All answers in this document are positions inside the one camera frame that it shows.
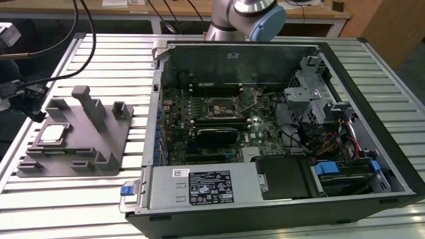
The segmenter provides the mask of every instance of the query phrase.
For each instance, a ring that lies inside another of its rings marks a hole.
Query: wooden desk
[[[397,69],[425,37],[423,0],[345,0],[354,13],[341,37],[363,37]]]
[[[150,0],[154,8],[165,20],[173,20],[170,12],[161,0]],[[149,20],[154,34],[161,34],[160,18],[152,7],[148,5],[129,5],[128,8],[102,9],[102,0],[85,0],[94,19],[110,20]],[[178,20],[198,21],[193,8],[186,0],[168,0],[173,13]],[[212,0],[192,0],[200,14],[205,20],[210,20]],[[45,18],[70,19],[73,18],[73,8],[70,0],[14,0],[0,3],[0,17],[2,18]],[[329,24],[331,25],[327,36],[337,37],[346,20],[351,17],[347,11],[337,12],[310,6],[303,8],[305,21],[302,19],[302,9],[286,10],[286,23]]]

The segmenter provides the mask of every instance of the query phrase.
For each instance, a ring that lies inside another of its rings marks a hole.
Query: slotted aluminum table
[[[122,169],[113,177],[18,178],[16,165],[34,140],[41,124],[25,121],[0,164],[0,238],[144,238],[118,211],[120,186],[140,177],[144,133],[153,68],[152,44],[156,40],[201,40],[197,35],[98,34],[92,63],[72,79],[50,84],[48,98],[70,97],[74,85],[88,85],[102,104],[125,101],[134,106],[134,117],[125,146]],[[275,38],[275,41],[326,41],[359,90],[385,123],[419,175],[425,177],[425,109],[393,71],[366,43],[357,39]],[[73,39],[53,75],[74,71],[90,52],[92,37]],[[335,86],[339,97],[342,90]],[[275,239],[422,238],[425,205],[419,202],[390,209],[343,225],[214,235],[196,238]]]

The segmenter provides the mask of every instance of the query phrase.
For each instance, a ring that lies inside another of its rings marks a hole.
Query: power supply label
[[[193,206],[233,203],[230,171],[189,173],[189,199]]]

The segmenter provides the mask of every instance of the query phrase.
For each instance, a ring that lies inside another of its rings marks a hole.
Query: cable
[[[77,2],[76,0],[72,0],[72,3],[73,3],[73,24],[72,24],[72,28],[68,32],[68,35],[65,36],[65,38],[56,44],[53,45],[52,47],[41,50],[41,51],[37,51],[37,52],[33,52],[33,53],[29,53],[29,57],[36,57],[36,56],[42,56],[48,53],[50,53],[52,51],[54,51],[64,43],[66,40],[69,40],[69,38],[73,36],[74,34],[74,31],[76,31],[76,28],[77,28],[77,25],[78,25],[78,20],[80,20],[80,13],[78,13],[78,7],[77,7]]]
[[[201,22],[202,22],[204,29],[206,29],[206,27],[205,27],[205,22],[204,22],[202,16],[201,16],[201,14],[200,14],[197,8],[194,7],[194,5],[193,5],[193,3],[190,2],[190,0],[188,0],[188,3],[190,4],[193,10],[197,12],[197,15],[198,15],[198,17],[200,17],[200,19],[201,19]]]
[[[291,5],[291,6],[299,6],[299,7],[301,7],[301,9],[302,9],[302,24],[303,24],[303,23],[305,23],[303,7],[305,7],[305,6],[310,6],[311,4],[298,4],[295,1],[294,1],[295,4],[293,4],[293,3],[287,2],[287,0],[285,0],[285,2],[286,2],[289,5]]]
[[[81,73],[81,71],[84,71],[84,69],[85,69],[88,63],[90,62],[90,60],[92,60],[92,58],[93,58],[94,50],[96,50],[96,29],[94,29],[94,23],[93,23],[92,14],[90,14],[90,12],[89,12],[89,10],[88,10],[88,7],[86,7],[86,4],[85,4],[84,0],[80,0],[80,2],[81,2],[81,5],[82,5],[82,7],[84,7],[85,13],[86,13],[88,22],[89,22],[89,26],[90,26],[90,30],[92,30],[92,35],[93,35],[93,36],[92,36],[92,37],[93,37],[93,44],[92,44],[90,54],[89,54],[89,56],[88,56],[88,58],[86,58],[86,60],[85,60],[85,62],[84,62],[84,64],[82,64],[81,68],[80,68],[76,72],[73,72],[73,73],[70,73],[70,74],[68,74],[68,75],[64,75],[64,76],[57,76],[57,77],[52,77],[52,78],[45,78],[45,79],[41,79],[41,80],[36,80],[36,81],[32,81],[32,82],[22,83],[22,84],[21,84],[21,87],[22,87],[22,88],[26,87],[26,86],[32,86],[32,85],[41,84],[41,83],[46,83],[46,82],[50,82],[50,81],[66,79],[66,78],[70,78],[70,77],[76,76],[77,74]]]
[[[333,142],[327,147],[323,147],[318,152],[317,152],[317,156],[319,156],[321,154],[323,154],[325,152],[329,152],[334,146],[337,146],[337,142]]]
[[[275,99],[274,110],[273,110],[273,112],[274,112],[274,123],[275,123],[277,126],[278,126],[278,123],[277,123],[277,118],[275,118],[275,110],[277,110],[278,99],[283,96],[283,94],[285,94],[285,92],[282,91],[281,94],[278,95],[277,99]],[[290,140],[293,140],[297,143],[297,145],[299,146],[299,148],[302,148],[302,150],[303,150],[303,152],[306,154],[313,154],[313,152],[303,146],[303,144],[294,137],[291,137],[283,130],[281,132]]]
[[[326,145],[326,139],[327,139],[327,137],[331,136],[331,135],[334,135],[334,134],[338,134],[338,133],[334,132],[334,133],[327,133],[327,134],[325,135],[322,147],[325,147],[325,145]]]
[[[347,137],[353,142],[354,142],[354,147],[355,147],[355,158],[359,159],[359,154],[358,154],[358,143],[357,140],[354,140],[351,137]]]
[[[293,128],[298,128],[299,126],[295,123],[282,123],[278,127],[281,128],[282,126],[289,125]]]
[[[290,135],[290,142],[289,142],[289,146],[290,146],[290,147],[291,147],[291,142],[293,142],[291,139],[293,139],[293,135],[294,135],[294,134],[298,134],[298,132],[294,132],[294,133],[291,133],[291,135]]]
[[[42,55],[50,53],[52,51],[54,51],[60,46],[62,46],[62,44],[73,36],[74,31],[76,31],[76,27],[77,27],[77,24],[78,24],[78,20],[80,20],[80,13],[78,13],[78,7],[77,7],[76,0],[72,0],[72,3],[73,3],[73,24],[72,24],[72,28],[70,28],[70,30],[68,32],[68,35],[64,37],[64,39],[56,45],[50,46],[49,48],[46,48],[46,49],[41,50],[41,51],[0,55],[0,60],[28,59],[28,58],[32,58],[32,57],[42,56]]]
[[[180,32],[180,34],[182,35],[184,32],[181,31],[180,23],[178,23],[178,21],[177,21],[177,18],[176,18],[176,16],[174,16],[174,13],[173,13],[173,11],[172,11],[172,8],[170,8],[170,6],[168,5],[168,3],[166,3],[165,0],[162,0],[162,2],[165,3],[168,10],[170,11],[170,14],[172,14],[172,16],[173,16],[174,22],[176,22],[176,24],[177,24],[178,32]]]
[[[156,13],[156,14],[157,14],[157,16],[160,17],[161,22],[164,23],[164,25],[165,25],[166,29],[168,29],[168,30],[173,33],[173,34],[176,34],[176,29],[173,28],[173,26],[172,26],[168,22],[165,22],[165,20],[164,20],[162,16],[160,15],[160,13],[158,13],[157,9],[156,9],[156,8],[154,8],[154,6],[153,6],[153,4],[152,4],[150,0],[148,0],[148,3],[149,3],[149,5],[150,5],[150,7],[152,7],[152,9],[153,9],[154,13]]]

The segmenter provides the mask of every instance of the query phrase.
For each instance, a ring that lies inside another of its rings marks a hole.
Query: black power cable
[[[42,55],[50,53],[52,51],[57,50],[57,48],[60,48],[62,46],[62,44],[72,38],[74,31],[76,31],[76,28],[77,28],[78,20],[80,20],[80,13],[78,13],[78,7],[77,7],[76,0],[72,0],[72,3],[73,3],[73,24],[72,24],[72,28],[68,32],[68,35],[64,37],[64,39],[57,44],[54,44],[53,46],[50,46],[49,48],[46,48],[41,51],[0,55],[0,60],[26,59],[26,58],[42,56]]]
[[[54,51],[60,46],[62,46],[62,44],[66,42],[66,40],[69,40],[69,38],[72,38],[73,34],[74,34],[74,31],[76,31],[76,28],[77,28],[77,24],[78,24],[78,20],[80,20],[80,13],[78,13],[78,7],[77,7],[77,2],[76,0],[72,0],[72,3],[73,3],[73,24],[72,24],[72,28],[68,32],[68,35],[64,37],[64,39],[56,44],[53,45],[52,47],[41,50],[41,51],[37,51],[37,52],[33,52],[33,53],[29,53],[29,57],[36,57],[36,56],[42,56],[48,53],[50,53],[52,51]]]
[[[93,23],[92,14],[90,14],[90,12],[88,10],[86,4],[85,4],[84,0],[80,0],[80,2],[81,2],[81,5],[84,7],[85,13],[86,13],[88,22],[89,22],[89,26],[90,26],[90,30],[92,30],[92,38],[93,38],[92,51],[90,51],[90,54],[89,54],[89,56],[88,56],[88,58],[86,58],[86,60],[85,60],[85,62],[82,64],[81,68],[76,72],[73,72],[73,73],[70,73],[68,75],[57,76],[57,77],[52,77],[52,78],[45,78],[45,79],[40,79],[40,80],[30,81],[30,82],[25,82],[25,83],[22,83],[20,85],[20,87],[24,88],[26,86],[32,86],[32,85],[36,85],[36,84],[42,84],[42,83],[46,83],[46,82],[50,82],[50,81],[56,81],[56,80],[61,80],[61,79],[66,79],[69,77],[73,77],[77,74],[80,74],[81,71],[84,71],[88,63],[90,62],[90,60],[93,58],[93,55],[94,55],[94,50],[96,50],[96,29],[94,29],[94,23]]]
[[[153,11],[154,11],[154,13],[156,13],[156,15],[157,15],[158,18],[161,19],[161,22],[164,23],[166,29],[168,29],[173,34],[176,34],[176,30],[174,30],[173,26],[172,26],[168,22],[165,22],[162,16],[160,15],[157,9],[156,9],[154,6],[153,6],[150,0],[148,0],[148,3],[149,3],[149,5],[150,5],[150,7],[152,7],[152,9],[153,9]]]
[[[180,23],[178,23],[178,21],[177,21],[177,18],[176,18],[176,16],[174,16],[174,13],[173,13],[173,11],[172,11],[172,8],[170,8],[170,6],[168,5],[166,1],[165,1],[165,0],[162,0],[162,1],[164,1],[164,3],[165,3],[165,6],[166,6],[168,10],[170,11],[172,16],[173,16],[173,19],[174,19],[174,22],[176,22],[176,25],[177,25],[178,32],[180,32],[180,34],[182,35],[184,32],[181,31]]]
[[[278,128],[281,128],[285,124],[278,125],[277,123],[277,117],[275,117],[275,110],[277,110],[277,104],[278,104],[278,100],[281,97],[283,97],[285,92],[282,91],[282,93],[278,95],[277,99],[275,99],[275,104],[274,104],[274,123],[278,126]],[[299,146],[299,148],[302,149],[302,151],[307,154],[307,155],[313,155],[313,152],[305,147],[305,145],[293,137],[290,136],[283,130],[281,130],[281,133],[290,139],[293,140],[297,145]]]
[[[202,16],[201,16],[201,14],[200,14],[197,8],[194,7],[194,5],[193,5],[193,3],[190,2],[190,0],[188,0],[188,3],[190,4],[193,10],[197,12],[197,15],[198,15],[198,17],[200,17],[200,19],[201,19],[201,22],[202,22],[204,29],[206,29],[206,27],[205,27],[205,22],[204,22]]]
[[[297,3],[295,1],[294,1],[295,4],[293,4],[293,3],[287,2],[287,0],[285,0],[285,2],[286,2],[289,5],[291,5],[291,6],[299,6],[299,7],[301,7],[301,9],[302,9],[302,24],[303,24],[303,23],[305,23],[303,7],[305,7],[305,6],[310,6],[311,4],[299,4],[299,3]]]

